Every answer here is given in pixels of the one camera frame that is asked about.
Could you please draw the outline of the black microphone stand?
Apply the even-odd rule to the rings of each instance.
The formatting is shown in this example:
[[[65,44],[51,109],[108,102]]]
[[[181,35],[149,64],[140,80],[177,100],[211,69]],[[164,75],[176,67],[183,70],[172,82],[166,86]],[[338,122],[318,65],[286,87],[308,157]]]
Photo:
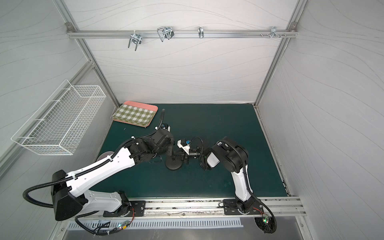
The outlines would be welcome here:
[[[170,156],[166,157],[166,168],[171,171],[176,171],[183,166],[187,159],[187,153],[183,149],[173,150]]]

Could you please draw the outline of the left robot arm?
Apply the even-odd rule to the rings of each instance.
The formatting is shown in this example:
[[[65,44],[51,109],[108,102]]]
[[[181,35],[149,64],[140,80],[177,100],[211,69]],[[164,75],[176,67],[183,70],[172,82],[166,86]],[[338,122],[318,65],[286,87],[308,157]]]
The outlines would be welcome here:
[[[55,172],[53,181],[72,177],[65,183],[51,188],[56,221],[64,221],[76,215],[103,211],[108,217],[126,216],[131,203],[124,191],[104,193],[92,191],[92,187],[108,177],[160,155],[172,155],[175,144],[170,126],[164,124],[151,136],[124,142],[113,155],[80,170]]]

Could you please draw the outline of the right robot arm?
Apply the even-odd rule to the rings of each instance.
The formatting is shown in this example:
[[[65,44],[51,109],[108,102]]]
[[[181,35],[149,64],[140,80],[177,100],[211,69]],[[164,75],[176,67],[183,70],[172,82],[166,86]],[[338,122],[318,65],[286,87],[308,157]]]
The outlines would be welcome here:
[[[177,146],[184,151],[184,160],[187,161],[192,157],[198,159],[205,171],[222,164],[232,175],[238,212],[243,215],[249,214],[256,201],[248,177],[249,152],[227,136],[207,148],[203,140],[200,140],[201,146],[195,148],[192,147],[192,142],[192,140],[177,142]]]

